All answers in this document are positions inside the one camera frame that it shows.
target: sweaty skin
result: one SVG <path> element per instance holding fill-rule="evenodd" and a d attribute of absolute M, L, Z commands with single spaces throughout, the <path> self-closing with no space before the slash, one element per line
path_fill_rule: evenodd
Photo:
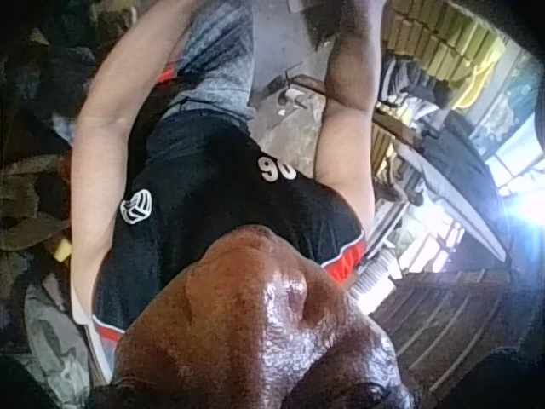
<path fill-rule="evenodd" d="M 218 239 L 123 336 L 114 383 L 205 407 L 302 407 L 400 385 L 393 345 L 315 262 L 264 227 Z"/>

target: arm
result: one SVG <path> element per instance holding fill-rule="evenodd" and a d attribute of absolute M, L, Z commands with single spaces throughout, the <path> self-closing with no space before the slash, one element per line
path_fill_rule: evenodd
<path fill-rule="evenodd" d="M 331 53 L 328 96 L 314 165 L 317 181 L 336 190 L 364 230 L 375 214 L 371 182 L 371 120 L 381 68 L 385 0 L 344 0 L 341 32 Z"/>
<path fill-rule="evenodd" d="M 95 279 L 112 245 L 135 118 L 203 0 L 159 0 L 98 71 L 77 120 L 72 152 L 72 295 L 91 317 Z"/>

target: person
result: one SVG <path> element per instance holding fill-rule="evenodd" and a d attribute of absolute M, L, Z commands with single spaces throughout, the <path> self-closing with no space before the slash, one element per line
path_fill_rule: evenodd
<path fill-rule="evenodd" d="M 74 316 L 115 347 L 91 407 L 415 405 L 389 338 L 337 284 L 374 215 L 384 3 L 343 4 L 314 179 L 249 138 L 244 0 L 158 0 L 109 54 L 72 154 Z M 169 61 L 187 86 L 128 178 L 129 135 Z"/>

